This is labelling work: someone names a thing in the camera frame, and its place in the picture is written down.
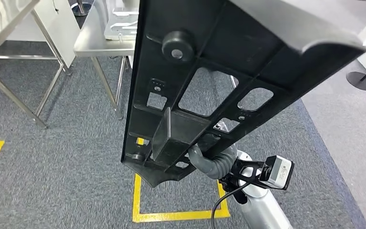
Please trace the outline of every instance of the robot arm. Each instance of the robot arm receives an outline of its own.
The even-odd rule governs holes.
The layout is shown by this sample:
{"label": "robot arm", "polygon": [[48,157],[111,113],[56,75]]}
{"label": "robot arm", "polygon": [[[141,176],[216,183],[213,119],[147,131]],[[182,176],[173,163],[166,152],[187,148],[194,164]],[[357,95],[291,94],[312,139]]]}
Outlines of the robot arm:
{"label": "robot arm", "polygon": [[[253,162],[251,157],[236,149],[235,145],[224,150],[212,160],[202,156],[198,146],[189,149],[190,162],[211,179],[219,179],[225,191],[224,197],[234,195],[235,202],[251,229],[292,229],[287,216],[277,203],[269,187],[285,189],[291,177],[294,164],[280,156],[270,157],[266,162]],[[253,163],[254,167],[244,167],[243,163]],[[240,180],[235,172],[253,181]],[[213,213],[222,202],[221,198],[213,208]]]}

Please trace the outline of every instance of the black stand base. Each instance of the black stand base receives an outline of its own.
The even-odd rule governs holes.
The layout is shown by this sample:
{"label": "black stand base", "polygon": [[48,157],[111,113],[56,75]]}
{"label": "black stand base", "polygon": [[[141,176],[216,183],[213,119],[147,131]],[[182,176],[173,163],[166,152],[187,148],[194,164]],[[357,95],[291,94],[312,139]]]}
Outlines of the black stand base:
{"label": "black stand base", "polygon": [[364,76],[365,74],[363,73],[351,72],[347,74],[346,79],[354,87],[366,91],[366,78],[360,81]]}

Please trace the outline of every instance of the gray floor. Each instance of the gray floor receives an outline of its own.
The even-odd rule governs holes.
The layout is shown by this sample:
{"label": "gray floor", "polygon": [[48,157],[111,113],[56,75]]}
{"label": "gray floor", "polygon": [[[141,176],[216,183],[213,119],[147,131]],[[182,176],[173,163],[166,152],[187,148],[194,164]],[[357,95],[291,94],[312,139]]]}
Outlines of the gray floor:
{"label": "gray floor", "polygon": [[[119,59],[100,60],[115,87]],[[0,228],[210,227],[208,220],[132,222],[134,173],[120,163],[124,120],[116,119],[91,61],[78,58],[73,65],[73,76],[61,77],[43,110],[47,130],[39,129],[0,91],[0,139],[5,140],[0,152]],[[55,62],[0,60],[2,80],[32,107],[55,70]],[[124,109],[130,77],[127,71]],[[217,101],[217,89],[229,90],[231,85],[228,79],[215,78],[219,80],[212,82],[216,86],[211,92]],[[281,154],[295,161],[291,187],[275,192],[295,228],[365,229],[339,172],[327,173],[333,161],[317,142],[321,139],[298,101],[238,147],[255,159]],[[143,183],[141,213],[210,209],[217,199],[216,182],[195,172],[155,189]],[[228,204],[231,217],[218,219],[218,228],[244,228],[231,199]]]}
{"label": "gray floor", "polygon": [[[366,25],[366,1],[288,1],[355,33]],[[353,62],[302,101],[366,218],[366,92],[347,82],[352,71],[366,73]]]}

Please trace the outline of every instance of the gray carpet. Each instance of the gray carpet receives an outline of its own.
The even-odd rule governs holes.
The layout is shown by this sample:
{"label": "gray carpet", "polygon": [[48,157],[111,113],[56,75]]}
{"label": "gray carpet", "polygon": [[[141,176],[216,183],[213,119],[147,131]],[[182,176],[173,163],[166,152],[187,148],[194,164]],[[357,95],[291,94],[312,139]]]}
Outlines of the gray carpet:
{"label": "gray carpet", "polygon": [[[100,61],[115,88],[120,59]],[[0,77],[36,107],[56,68],[54,61],[0,60]],[[220,74],[202,74],[213,88],[208,107],[215,106],[231,83]],[[124,113],[130,79],[131,71],[125,72]],[[203,105],[191,104],[194,110]],[[117,120],[90,59],[77,58],[73,76],[61,75],[42,117],[47,130],[0,91],[0,229],[211,228],[208,220],[132,222],[134,173],[120,163],[125,119]],[[294,228],[366,228],[320,141],[297,101],[240,140],[238,148],[254,159],[279,154],[295,161],[290,188],[274,192]],[[216,182],[195,172],[155,189],[143,183],[141,213],[206,210],[217,199]],[[246,228],[232,199],[228,206],[231,217],[217,219],[217,227]]]}

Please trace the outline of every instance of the rectangular cutout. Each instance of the rectangular cutout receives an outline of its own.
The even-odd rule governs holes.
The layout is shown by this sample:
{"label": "rectangular cutout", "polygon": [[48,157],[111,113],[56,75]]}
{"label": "rectangular cutout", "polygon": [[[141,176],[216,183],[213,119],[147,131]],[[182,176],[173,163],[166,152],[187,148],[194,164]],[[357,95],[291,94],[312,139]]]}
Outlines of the rectangular cutout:
{"label": "rectangular cutout", "polygon": [[210,116],[233,90],[230,75],[201,67],[186,88],[179,107]]}
{"label": "rectangular cutout", "polygon": [[176,167],[179,167],[179,168],[186,168],[188,166],[189,166],[189,164],[187,164],[183,161],[179,161],[178,163],[176,163]]}
{"label": "rectangular cutout", "polygon": [[215,126],[215,130],[219,130],[225,133],[229,133],[233,131],[237,126],[239,125],[239,122],[235,120],[230,120],[227,118],[222,118]]}
{"label": "rectangular cutout", "polygon": [[238,107],[247,111],[256,111],[273,97],[273,92],[262,87],[254,88],[242,98]]}
{"label": "rectangular cutout", "polygon": [[148,101],[146,102],[146,106],[158,110],[163,110],[163,107],[165,107],[167,100],[168,99],[166,97],[163,97],[160,94],[149,92],[149,97]]}

